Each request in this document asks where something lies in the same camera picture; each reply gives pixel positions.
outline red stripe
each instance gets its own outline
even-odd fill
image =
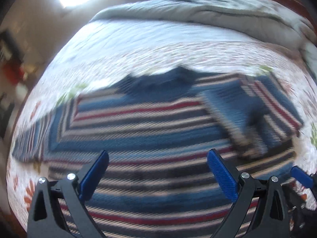
[[[289,117],[289,115],[280,107],[278,106],[260,87],[260,85],[257,82],[254,82],[254,84],[256,85],[256,87],[259,89],[259,91],[263,94],[263,96],[265,96],[265,98],[270,102],[270,104],[275,108],[275,110],[280,113],[285,120],[287,120],[290,124],[293,125],[293,127],[295,129],[299,128],[299,125],[297,122],[295,122],[291,117]]]
[[[78,114],[78,106],[79,106],[79,103],[80,103],[81,100],[82,100],[81,97],[77,98],[76,111],[75,111],[75,114],[74,114],[74,119],[76,118],[76,115]]]
[[[228,153],[228,152],[233,152],[234,147],[226,147],[223,149],[218,149],[218,153],[223,154],[223,153]],[[166,163],[166,162],[177,162],[177,161],[185,161],[185,160],[190,160],[194,158],[202,158],[207,156],[207,152],[202,152],[186,157],[177,157],[177,158],[164,158],[164,159],[157,159],[157,160],[140,160],[140,161],[121,161],[121,162],[111,162],[109,165],[116,166],[116,165],[141,165],[141,164],[156,164],[156,163]],[[68,160],[63,160],[63,159],[52,159],[48,161],[44,161],[46,163],[49,162],[56,162],[56,163],[67,163],[69,165],[83,165],[87,164],[90,161],[68,161]]]
[[[250,204],[249,208],[256,207],[258,201],[253,201]],[[61,205],[62,209],[68,210],[67,206]],[[165,225],[179,225],[179,224],[192,224],[192,223],[201,223],[206,221],[211,221],[219,218],[225,217],[229,213],[230,209],[210,213],[207,215],[188,217],[188,218],[174,218],[174,219],[148,219],[148,218],[132,218],[132,217],[123,217],[117,215],[103,215],[100,213],[89,212],[92,217],[111,220],[111,221],[120,221],[130,224],[138,225],[156,225],[156,226],[165,226]]]
[[[156,112],[156,111],[174,110],[174,109],[179,109],[179,108],[183,108],[183,107],[198,106],[198,105],[200,105],[200,102],[198,102],[198,101],[181,102],[181,103],[178,103],[178,104],[175,104],[172,106],[136,108],[136,109],[130,109],[130,110],[118,111],[118,112],[97,113],[94,115],[82,116],[82,117],[75,118],[74,121],[87,120],[87,119],[92,119],[92,118],[100,118],[100,117],[106,117],[106,116],[112,116],[112,115],[121,115],[121,114],[126,114],[126,113]]]
[[[227,147],[218,150],[219,153],[227,153],[234,151],[233,147]],[[109,165],[112,166],[123,166],[123,165],[144,165],[144,164],[161,164],[161,163],[172,163],[172,162],[179,162],[179,161],[186,161],[195,158],[203,158],[207,156],[208,151],[204,151],[201,153],[196,153],[189,156],[183,157],[174,157],[174,158],[163,158],[163,159],[156,159],[156,160],[138,160],[138,161],[120,161],[120,162],[112,162]]]

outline striped blanket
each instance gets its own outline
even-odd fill
[[[228,213],[206,164],[216,148],[240,171],[290,178],[291,138],[303,122],[273,75],[210,74],[177,67],[127,76],[57,107],[15,141],[13,156],[76,172],[101,149],[109,167],[89,213],[108,237],[210,237]],[[239,234],[247,228],[251,204]],[[70,230],[76,226],[64,201]]]

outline metal screw head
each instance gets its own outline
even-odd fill
[[[46,178],[45,178],[45,177],[39,178],[39,183],[44,183],[45,181],[46,181]]]
[[[248,179],[248,178],[250,177],[250,175],[249,175],[248,173],[246,173],[246,172],[243,172],[243,173],[241,174],[241,176],[242,176],[242,178],[244,178],[244,179]]]
[[[278,182],[278,178],[276,176],[272,176],[271,179],[273,182]]]
[[[76,175],[74,173],[70,173],[67,175],[68,180],[74,180],[76,178]]]
[[[288,213],[294,211],[295,209],[296,209],[296,206],[293,206],[292,209],[290,209],[290,210],[288,211]]]

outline blanket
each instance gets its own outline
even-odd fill
[[[316,35],[311,23],[271,0],[150,0],[107,8],[91,21],[111,18],[171,20],[230,28],[301,52],[315,79]]]
[[[230,207],[206,164],[207,152],[216,148],[255,178],[287,182],[291,138],[302,124],[271,74],[250,78],[177,67],[128,75],[69,100],[17,137],[13,156],[48,161],[50,178],[60,179],[105,149],[110,165],[86,206],[106,235],[196,237],[211,235]],[[76,233],[65,202],[61,207]]]

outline wall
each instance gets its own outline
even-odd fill
[[[100,10],[141,0],[91,0],[72,10],[59,0],[16,0],[1,29],[9,28],[26,54],[26,61],[45,63]]]
[[[10,214],[6,181],[7,151],[8,148],[0,140],[0,209],[3,213]]]
[[[9,81],[5,78],[2,71],[0,70],[0,95],[5,92],[9,97],[15,97],[15,88],[9,83]]]

